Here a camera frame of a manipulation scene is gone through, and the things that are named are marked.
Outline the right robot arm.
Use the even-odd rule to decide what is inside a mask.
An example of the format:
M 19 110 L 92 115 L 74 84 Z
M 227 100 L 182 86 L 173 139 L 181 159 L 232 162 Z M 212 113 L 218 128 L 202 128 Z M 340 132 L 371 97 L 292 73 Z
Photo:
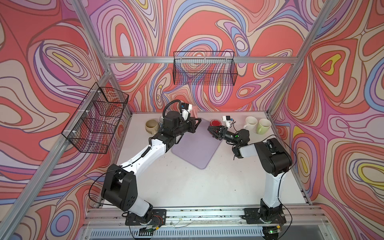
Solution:
M 208 132 L 217 140 L 225 140 L 232 146 L 234 157 L 238 159 L 258 157 L 266 172 L 265 193 L 261 198 L 257 216 L 264 223 L 271 222 L 283 214 L 280 200 L 281 185 L 285 174 L 290 170 L 292 158 L 276 138 L 266 138 L 250 144 L 250 132 L 241 129 L 235 133 L 225 126 L 209 126 Z

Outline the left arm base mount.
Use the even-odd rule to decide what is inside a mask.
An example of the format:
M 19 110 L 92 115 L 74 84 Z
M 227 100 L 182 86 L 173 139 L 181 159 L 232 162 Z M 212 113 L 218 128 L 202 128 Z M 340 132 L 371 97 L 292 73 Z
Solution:
M 143 217 L 131 212 L 122 213 L 122 217 L 126 219 L 126 226 L 160 227 L 166 223 L 166 216 L 166 209 L 150 210 L 150 213 Z

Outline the blue textured mug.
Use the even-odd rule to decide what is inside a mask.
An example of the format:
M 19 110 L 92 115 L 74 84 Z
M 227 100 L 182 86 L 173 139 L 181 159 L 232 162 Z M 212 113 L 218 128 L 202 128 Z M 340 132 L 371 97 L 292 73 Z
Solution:
M 159 117 L 159 124 L 160 126 L 163 125 L 163 122 L 164 122 L 164 118 L 162 116 Z

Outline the red mug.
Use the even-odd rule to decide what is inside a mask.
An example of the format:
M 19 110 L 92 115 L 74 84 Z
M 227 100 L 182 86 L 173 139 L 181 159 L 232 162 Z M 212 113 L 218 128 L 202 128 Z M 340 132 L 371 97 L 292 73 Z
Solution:
M 211 127 L 219 127 L 222 125 L 222 122 L 220 120 L 214 119 L 210 121 Z

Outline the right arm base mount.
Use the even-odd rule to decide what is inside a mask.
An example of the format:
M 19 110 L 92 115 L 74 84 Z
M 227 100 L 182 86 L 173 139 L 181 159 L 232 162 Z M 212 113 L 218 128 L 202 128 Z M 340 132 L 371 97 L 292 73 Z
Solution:
M 245 208 L 241 216 L 247 224 L 278 224 L 284 225 L 287 220 L 281 206 L 275 208 Z

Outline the light green mug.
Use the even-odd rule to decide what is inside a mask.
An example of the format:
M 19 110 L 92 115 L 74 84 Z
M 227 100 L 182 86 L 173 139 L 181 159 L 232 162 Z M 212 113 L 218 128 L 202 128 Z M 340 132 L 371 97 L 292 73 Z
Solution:
M 264 135 L 272 126 L 272 122 L 268 119 L 260 119 L 256 128 L 258 135 Z

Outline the pink mug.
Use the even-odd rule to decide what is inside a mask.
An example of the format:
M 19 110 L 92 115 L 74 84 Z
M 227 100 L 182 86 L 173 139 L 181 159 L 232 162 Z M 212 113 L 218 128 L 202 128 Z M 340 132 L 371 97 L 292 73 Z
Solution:
M 191 110 L 191 117 L 197 119 L 198 118 L 198 107 L 193 105 Z

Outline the beige speckled mug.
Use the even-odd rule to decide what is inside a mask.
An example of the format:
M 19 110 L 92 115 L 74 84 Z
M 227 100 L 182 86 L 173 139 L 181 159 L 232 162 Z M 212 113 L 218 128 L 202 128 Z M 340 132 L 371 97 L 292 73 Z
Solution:
M 151 119 L 146 122 L 145 129 L 149 134 L 154 136 L 159 131 L 160 125 L 156 120 Z

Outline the white mug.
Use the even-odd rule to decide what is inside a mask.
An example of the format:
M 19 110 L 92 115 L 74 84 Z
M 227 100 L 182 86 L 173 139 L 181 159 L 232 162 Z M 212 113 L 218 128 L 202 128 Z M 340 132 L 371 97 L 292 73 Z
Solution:
M 245 118 L 245 125 L 243 129 L 248 130 L 249 132 L 254 133 L 258 125 L 258 120 L 255 117 L 248 116 Z

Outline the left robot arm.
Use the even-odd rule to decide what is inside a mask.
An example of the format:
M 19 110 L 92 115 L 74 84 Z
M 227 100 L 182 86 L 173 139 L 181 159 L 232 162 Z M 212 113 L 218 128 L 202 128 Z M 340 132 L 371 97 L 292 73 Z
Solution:
M 153 216 L 153 205 L 139 197 L 137 176 L 177 145 L 185 133 L 196 132 L 202 120 L 192 117 L 192 110 L 191 104 L 180 100 L 168 103 L 162 112 L 163 124 L 149 138 L 149 144 L 130 160 L 108 168 L 101 197 L 120 210 L 149 222 Z

